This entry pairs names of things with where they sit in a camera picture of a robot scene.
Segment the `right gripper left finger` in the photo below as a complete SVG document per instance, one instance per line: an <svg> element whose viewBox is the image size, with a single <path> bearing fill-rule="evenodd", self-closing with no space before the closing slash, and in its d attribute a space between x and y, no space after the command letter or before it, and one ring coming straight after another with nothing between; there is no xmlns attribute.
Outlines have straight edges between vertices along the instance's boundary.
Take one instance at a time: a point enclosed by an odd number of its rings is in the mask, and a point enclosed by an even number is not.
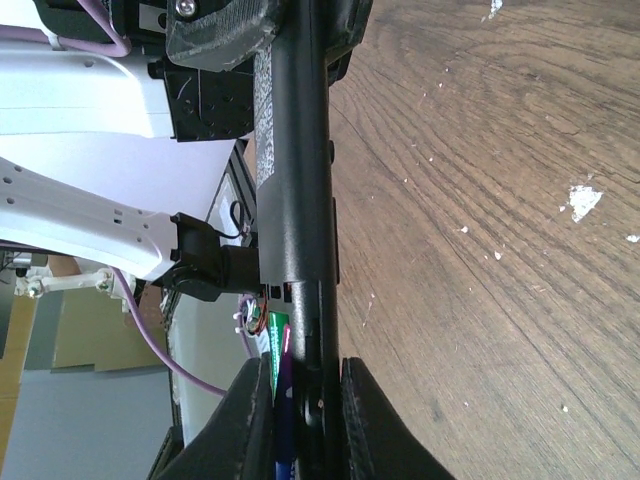
<svg viewBox="0 0 640 480"><path fill-rule="evenodd" d="M177 480L275 477L271 357L247 360L200 433L159 474Z"/></svg>

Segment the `green AA battery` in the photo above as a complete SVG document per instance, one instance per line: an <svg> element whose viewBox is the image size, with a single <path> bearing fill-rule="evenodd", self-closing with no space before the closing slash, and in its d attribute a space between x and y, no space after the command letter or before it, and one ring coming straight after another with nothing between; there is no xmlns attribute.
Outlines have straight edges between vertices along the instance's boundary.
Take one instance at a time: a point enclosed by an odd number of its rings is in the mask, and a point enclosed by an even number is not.
<svg viewBox="0 0 640 480"><path fill-rule="evenodd" d="M271 376L273 397L277 398L292 385L291 328L284 313L269 313Z"/></svg>

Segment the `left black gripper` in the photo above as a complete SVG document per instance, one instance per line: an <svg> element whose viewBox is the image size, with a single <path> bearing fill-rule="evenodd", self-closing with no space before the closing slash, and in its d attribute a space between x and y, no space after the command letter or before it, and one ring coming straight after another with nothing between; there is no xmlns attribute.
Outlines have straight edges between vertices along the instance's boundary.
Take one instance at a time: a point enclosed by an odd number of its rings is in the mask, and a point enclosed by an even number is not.
<svg viewBox="0 0 640 480"><path fill-rule="evenodd" d="M372 0L334 0L326 14L329 83L347 73L366 31ZM269 0L170 1L165 50L181 67L230 71L269 45L280 28L280 3Z"/></svg>

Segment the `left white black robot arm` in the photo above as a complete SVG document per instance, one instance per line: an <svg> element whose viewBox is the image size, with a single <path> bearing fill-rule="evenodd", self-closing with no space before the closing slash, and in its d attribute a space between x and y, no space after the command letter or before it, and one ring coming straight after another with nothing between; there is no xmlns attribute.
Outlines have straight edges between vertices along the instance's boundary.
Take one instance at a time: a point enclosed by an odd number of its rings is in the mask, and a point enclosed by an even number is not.
<svg viewBox="0 0 640 480"><path fill-rule="evenodd" d="M328 88L364 36L368 1L171 1L165 69L231 83L220 103L170 92L132 54L98 1L84 12L106 43L1 29L1 238L97 262L213 301L273 293L331 303L338 283ZM99 195L129 193L178 125L193 141L252 134L258 243L222 245L192 216Z"/></svg>

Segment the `purple pink AA battery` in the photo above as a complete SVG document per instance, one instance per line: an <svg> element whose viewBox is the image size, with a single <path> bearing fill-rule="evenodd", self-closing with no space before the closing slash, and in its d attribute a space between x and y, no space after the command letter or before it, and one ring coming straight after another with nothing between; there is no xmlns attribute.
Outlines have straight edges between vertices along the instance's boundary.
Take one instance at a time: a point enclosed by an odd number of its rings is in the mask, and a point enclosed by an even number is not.
<svg viewBox="0 0 640 480"><path fill-rule="evenodd" d="M285 325L282 332L274 400L275 478L277 480L295 478L293 359L290 352L290 335L290 326Z"/></svg>

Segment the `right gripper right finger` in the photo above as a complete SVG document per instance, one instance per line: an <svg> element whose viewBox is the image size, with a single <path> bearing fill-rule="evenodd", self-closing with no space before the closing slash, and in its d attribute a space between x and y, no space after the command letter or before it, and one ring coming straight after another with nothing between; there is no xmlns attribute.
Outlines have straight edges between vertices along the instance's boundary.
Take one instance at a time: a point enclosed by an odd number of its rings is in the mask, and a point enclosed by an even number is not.
<svg viewBox="0 0 640 480"><path fill-rule="evenodd" d="M453 477L411 433L362 359L343 360L341 393L348 479Z"/></svg>

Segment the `black remote control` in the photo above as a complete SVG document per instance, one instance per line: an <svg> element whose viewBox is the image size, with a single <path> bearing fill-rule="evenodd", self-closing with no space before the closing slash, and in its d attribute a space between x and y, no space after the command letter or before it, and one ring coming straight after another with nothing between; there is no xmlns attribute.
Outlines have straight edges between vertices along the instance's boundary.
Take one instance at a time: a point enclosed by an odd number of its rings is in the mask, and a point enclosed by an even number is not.
<svg viewBox="0 0 640 480"><path fill-rule="evenodd" d="M254 70L260 274L280 289L272 306L290 321L303 479L342 474L327 12L324 1L289 2Z"/></svg>

